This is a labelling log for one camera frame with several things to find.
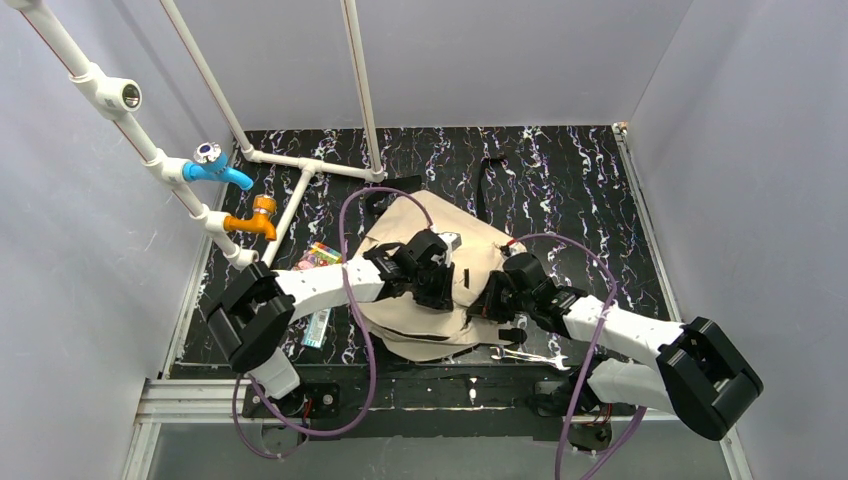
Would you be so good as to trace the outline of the beige student backpack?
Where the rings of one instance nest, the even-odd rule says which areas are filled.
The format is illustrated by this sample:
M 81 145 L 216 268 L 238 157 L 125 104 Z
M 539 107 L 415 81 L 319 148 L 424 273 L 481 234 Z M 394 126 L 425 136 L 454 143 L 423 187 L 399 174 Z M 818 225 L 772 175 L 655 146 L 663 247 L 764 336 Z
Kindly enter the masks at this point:
M 490 307 L 471 312 L 490 275 L 501 270 L 507 233 L 439 196 L 421 190 L 394 200 L 365 234 L 361 256 L 398 267 L 407 290 L 362 305 L 371 334 L 393 354 L 435 361 L 478 345 L 507 346 L 527 339 L 513 315 L 497 319 Z

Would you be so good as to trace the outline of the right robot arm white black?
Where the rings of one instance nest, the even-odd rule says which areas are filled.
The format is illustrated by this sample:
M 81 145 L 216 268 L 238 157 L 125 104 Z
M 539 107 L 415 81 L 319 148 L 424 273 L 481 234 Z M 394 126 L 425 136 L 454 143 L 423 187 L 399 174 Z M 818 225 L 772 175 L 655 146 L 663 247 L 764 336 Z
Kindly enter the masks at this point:
M 606 307 L 588 292 L 558 283 L 530 253 L 512 255 L 492 271 L 467 313 L 498 323 L 524 313 L 547 332 L 595 341 L 625 356 L 591 362 L 578 398 L 584 409 L 648 407 L 718 441 L 764 391 L 759 375 L 715 322 L 670 322 Z

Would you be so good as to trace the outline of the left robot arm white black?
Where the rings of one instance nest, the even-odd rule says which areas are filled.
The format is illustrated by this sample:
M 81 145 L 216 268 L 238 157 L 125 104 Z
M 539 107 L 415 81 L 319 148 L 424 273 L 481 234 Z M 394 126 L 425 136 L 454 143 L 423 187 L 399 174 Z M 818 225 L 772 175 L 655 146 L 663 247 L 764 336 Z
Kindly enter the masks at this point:
M 461 243 L 458 233 L 424 229 L 406 243 L 381 244 L 346 263 L 284 271 L 253 263 L 211 301 L 203 318 L 231 370 L 281 399 L 300 385 L 280 348 L 291 321 L 404 294 L 421 306 L 449 311 L 452 255 Z

